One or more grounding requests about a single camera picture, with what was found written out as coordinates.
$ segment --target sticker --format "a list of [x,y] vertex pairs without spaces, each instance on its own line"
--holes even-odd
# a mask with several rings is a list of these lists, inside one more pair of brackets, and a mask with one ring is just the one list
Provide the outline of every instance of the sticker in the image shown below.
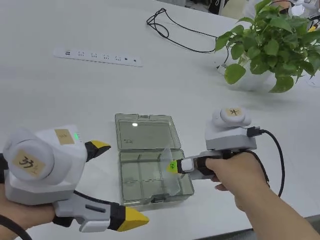
[[169,173],[178,173],[178,162],[177,161],[172,161],[170,164],[166,167],[166,171]]
[[35,156],[32,156],[23,150],[19,150],[12,163],[33,177],[38,177],[46,166],[46,164]]
[[225,109],[226,115],[228,117],[237,117],[242,115],[242,111],[240,107],[237,108],[226,108]]
[[75,144],[68,129],[55,129],[54,131],[59,139],[60,145]]

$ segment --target plastic storage box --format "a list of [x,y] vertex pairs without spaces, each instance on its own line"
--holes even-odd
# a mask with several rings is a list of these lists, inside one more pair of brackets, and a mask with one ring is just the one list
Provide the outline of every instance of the plastic storage box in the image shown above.
[[188,174],[165,169],[184,152],[170,116],[115,115],[122,204],[183,201],[194,194]]

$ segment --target power socket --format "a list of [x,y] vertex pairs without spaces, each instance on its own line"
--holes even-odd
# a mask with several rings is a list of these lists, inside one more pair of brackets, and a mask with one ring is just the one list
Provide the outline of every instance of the power socket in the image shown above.
[[120,64],[134,67],[143,66],[139,57],[124,54],[112,54],[104,52],[101,53],[98,51],[57,47],[56,49],[54,49],[53,55],[57,58],[64,59],[75,59],[107,64]]

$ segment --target yellow-green tag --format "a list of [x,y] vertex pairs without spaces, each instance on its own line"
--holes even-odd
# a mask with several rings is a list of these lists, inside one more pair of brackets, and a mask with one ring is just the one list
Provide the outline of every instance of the yellow-green tag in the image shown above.
[[166,171],[173,174],[177,174],[178,173],[177,161],[170,162],[170,164],[166,167]]

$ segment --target box lid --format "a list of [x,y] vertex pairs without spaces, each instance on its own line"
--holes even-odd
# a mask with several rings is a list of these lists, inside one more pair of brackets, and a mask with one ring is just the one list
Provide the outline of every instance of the box lid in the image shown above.
[[119,150],[181,148],[171,116],[118,113],[115,125]]

